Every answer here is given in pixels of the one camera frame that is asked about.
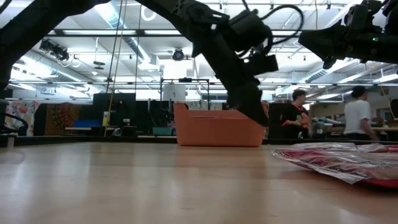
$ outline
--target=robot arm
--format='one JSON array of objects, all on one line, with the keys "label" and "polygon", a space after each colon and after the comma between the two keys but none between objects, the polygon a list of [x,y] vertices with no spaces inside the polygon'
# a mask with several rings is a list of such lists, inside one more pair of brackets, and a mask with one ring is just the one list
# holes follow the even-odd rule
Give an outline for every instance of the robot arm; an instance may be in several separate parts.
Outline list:
[{"label": "robot arm", "polygon": [[[0,30],[0,88],[5,88],[12,65],[28,52],[66,17],[81,14],[109,0],[35,0]],[[275,55],[267,56],[273,44],[271,29],[262,20],[282,8],[277,7],[264,17],[257,10],[245,10],[230,19],[195,0],[137,0],[170,21],[180,33],[193,42],[193,57],[203,54],[216,77],[228,91],[230,107],[237,108],[257,123],[267,126],[268,117],[261,105],[262,92],[255,75],[278,70]],[[261,47],[267,39],[267,47]],[[236,52],[251,52],[241,58]]]}]

